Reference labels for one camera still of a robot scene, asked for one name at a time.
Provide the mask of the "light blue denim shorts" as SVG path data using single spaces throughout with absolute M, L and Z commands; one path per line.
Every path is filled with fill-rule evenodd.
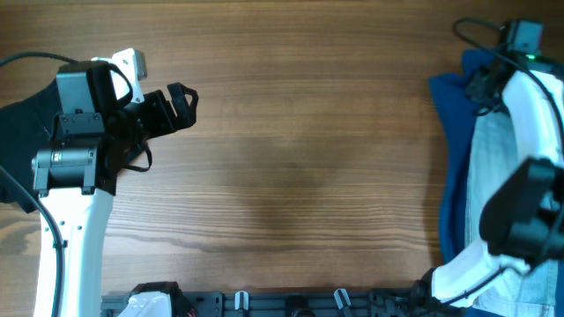
M 563 169 L 527 144 L 537 122 L 530 114 L 503 114 L 513 127 L 516 166 L 479 213 L 477 248 L 480 273 L 471 280 L 471 306 L 511 272 L 521 279 L 563 256 Z

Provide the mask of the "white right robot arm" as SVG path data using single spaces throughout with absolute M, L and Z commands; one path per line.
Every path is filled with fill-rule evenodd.
M 430 80 L 448 137 L 440 235 L 445 262 L 412 287 L 421 315 L 553 316 L 563 260 L 563 67 L 543 26 L 489 23 L 462 76 Z

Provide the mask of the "left arm base joint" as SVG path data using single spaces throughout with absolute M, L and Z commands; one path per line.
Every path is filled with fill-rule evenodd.
M 177 282 L 138 284 L 119 317 L 197 317 Z

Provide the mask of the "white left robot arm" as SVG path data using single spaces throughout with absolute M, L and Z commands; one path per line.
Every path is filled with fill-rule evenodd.
M 143 172 L 131 162 L 140 153 L 152 156 L 148 140 L 197 121 L 195 90 L 172 83 L 168 97 L 155 91 L 135 101 L 129 80 L 126 93 L 116 95 L 114 76 L 125 74 L 106 61 L 67 64 L 56 74 L 58 135 L 32 161 L 43 230 L 36 316 L 99 314 L 102 249 L 118 174 Z

